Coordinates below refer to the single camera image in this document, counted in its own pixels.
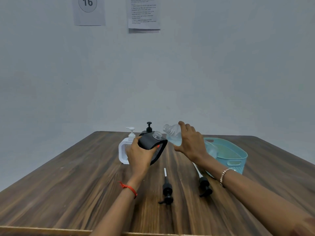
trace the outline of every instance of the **silver bracelet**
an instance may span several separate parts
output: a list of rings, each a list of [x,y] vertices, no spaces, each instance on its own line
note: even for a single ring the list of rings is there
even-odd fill
[[[224,170],[224,171],[222,172],[222,176],[221,176],[221,179],[220,179],[220,185],[221,185],[223,188],[225,188],[224,185],[223,185],[223,177],[224,177],[225,173],[226,173],[228,170],[233,170],[233,169],[232,169],[232,168],[229,168],[229,169]]]

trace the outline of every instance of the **white soap dispenser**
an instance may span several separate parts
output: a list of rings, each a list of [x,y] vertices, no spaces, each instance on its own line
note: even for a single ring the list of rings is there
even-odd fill
[[[128,128],[131,131],[131,133],[128,135],[127,138],[122,140],[122,142],[118,146],[118,157],[119,157],[120,162],[123,164],[129,164],[128,157],[125,152],[126,146],[131,145],[132,141],[136,137],[136,135],[134,134],[134,129],[135,129],[134,127],[126,127],[126,128]]]

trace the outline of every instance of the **hand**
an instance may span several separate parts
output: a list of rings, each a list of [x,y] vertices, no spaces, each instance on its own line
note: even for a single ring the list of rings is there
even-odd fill
[[[133,140],[131,146],[126,148],[126,154],[132,170],[131,178],[141,182],[148,172],[151,159],[157,150],[157,146],[151,150],[145,150],[138,145],[140,138],[141,137],[137,137]]]
[[[195,164],[202,165],[205,159],[211,157],[207,153],[203,136],[189,124],[185,124],[182,121],[179,121],[178,124],[180,125],[182,140],[180,146],[174,145],[175,151],[183,153]]]

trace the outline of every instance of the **red thread bracelet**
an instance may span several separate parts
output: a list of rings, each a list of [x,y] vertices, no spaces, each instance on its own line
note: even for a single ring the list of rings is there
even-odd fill
[[[128,189],[130,189],[134,194],[135,194],[135,198],[137,197],[137,192],[131,187],[131,186],[128,186],[128,185],[125,185],[125,184],[123,184],[121,181],[118,181],[119,183],[120,183],[120,185],[121,185],[121,187],[122,188],[128,188]]]

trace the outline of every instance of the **wooden table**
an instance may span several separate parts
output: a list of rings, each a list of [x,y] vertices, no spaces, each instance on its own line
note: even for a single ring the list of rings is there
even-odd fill
[[[118,181],[127,182],[130,177],[128,165],[118,160],[118,144],[127,136],[126,132],[94,132],[0,192],[2,230],[3,226],[93,230],[122,190]],[[241,147],[248,153],[245,176],[315,216],[313,164],[257,137],[207,137],[226,139]],[[173,186],[171,206],[158,204],[163,199],[164,167]],[[216,180],[207,178],[214,192],[200,198],[193,164],[169,143],[160,159],[150,166],[126,230],[269,235],[234,196]]]

